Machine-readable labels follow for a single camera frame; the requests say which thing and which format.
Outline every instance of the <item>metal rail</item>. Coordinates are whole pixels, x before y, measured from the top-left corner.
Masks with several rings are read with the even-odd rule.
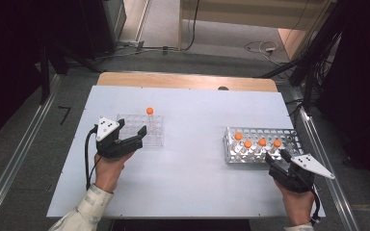
[[[35,136],[38,133],[40,126],[50,109],[50,106],[52,105],[53,99],[57,94],[61,82],[62,80],[60,76],[56,74],[50,84],[50,88],[52,89],[51,94],[48,96],[46,102],[38,107],[38,110],[36,111],[31,123],[29,124],[28,129],[23,135],[23,138],[17,146],[16,151],[13,153],[10,161],[8,162],[5,170],[0,177],[0,206],[5,199],[5,196],[7,195],[15,176],[22,166],[26,155],[28,154],[29,148],[33,140],[35,139]]]
[[[135,35],[135,41],[139,41],[141,39],[141,34],[143,33],[145,19],[146,19],[146,16],[148,14],[148,10],[149,10],[150,5],[151,5],[151,0],[146,0],[143,15],[141,16],[141,20],[140,20],[140,25],[139,25],[137,33]]]
[[[299,87],[294,87],[292,91],[295,99],[303,98],[302,92],[300,91]],[[335,174],[332,164],[330,163],[329,157],[327,156],[324,146],[321,143],[320,137],[318,136],[317,129],[315,128],[312,118],[307,116],[303,108],[300,109],[300,115],[302,117],[305,130],[308,133],[311,144],[314,148],[315,152],[314,155],[317,157],[318,161],[323,166],[325,166],[332,172],[332,174],[335,175],[334,180],[326,178],[326,181],[330,189],[332,199],[334,200],[335,207],[338,211],[339,216],[341,217],[341,221],[344,225],[345,230],[347,231],[360,230],[356,218],[351,209],[351,206],[347,201],[347,197],[345,196],[345,193],[343,192],[339,184],[337,175]]]

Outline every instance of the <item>white tabletop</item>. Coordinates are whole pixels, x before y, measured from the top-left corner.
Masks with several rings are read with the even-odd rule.
[[[227,165],[226,126],[292,129],[277,92],[92,87],[48,217],[62,217],[85,194],[84,142],[101,116],[164,116],[163,147],[144,147],[125,164],[105,217],[253,218],[285,216],[268,170]],[[95,153],[90,141],[90,160]]]

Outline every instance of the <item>orange cap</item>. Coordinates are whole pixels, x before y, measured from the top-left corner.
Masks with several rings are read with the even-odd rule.
[[[147,109],[146,109],[146,113],[147,113],[148,115],[152,115],[152,114],[154,113],[154,110],[153,110],[152,108],[147,108]]]
[[[266,146],[266,139],[262,138],[259,140],[259,145],[260,146]]]
[[[245,141],[244,146],[246,148],[250,148],[251,147],[251,141]]]
[[[239,141],[239,140],[241,140],[242,138],[243,138],[242,133],[236,133],[236,134],[235,134],[235,140]]]
[[[273,146],[274,146],[274,147],[281,147],[281,141],[280,141],[280,140],[275,140],[275,141],[273,142]]]

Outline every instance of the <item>person's arm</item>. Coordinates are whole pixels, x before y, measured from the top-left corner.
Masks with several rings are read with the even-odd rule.
[[[312,231],[310,222],[311,208],[314,202],[312,192],[295,193],[285,189],[275,180],[277,187],[283,196],[283,203],[290,224],[293,227],[284,228],[286,231]]]
[[[95,154],[95,183],[90,186],[80,203],[67,215],[57,221],[49,231],[93,231],[96,230],[107,206],[113,198],[113,191],[124,163],[134,153],[123,156],[120,159],[101,158]]]

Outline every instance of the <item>white sleeve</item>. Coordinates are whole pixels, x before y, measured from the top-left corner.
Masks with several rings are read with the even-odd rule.
[[[311,223],[302,224],[299,226],[284,228],[284,231],[314,231],[314,228],[312,227]]]
[[[77,207],[53,224],[49,231],[95,231],[112,198],[112,193],[91,185]]]

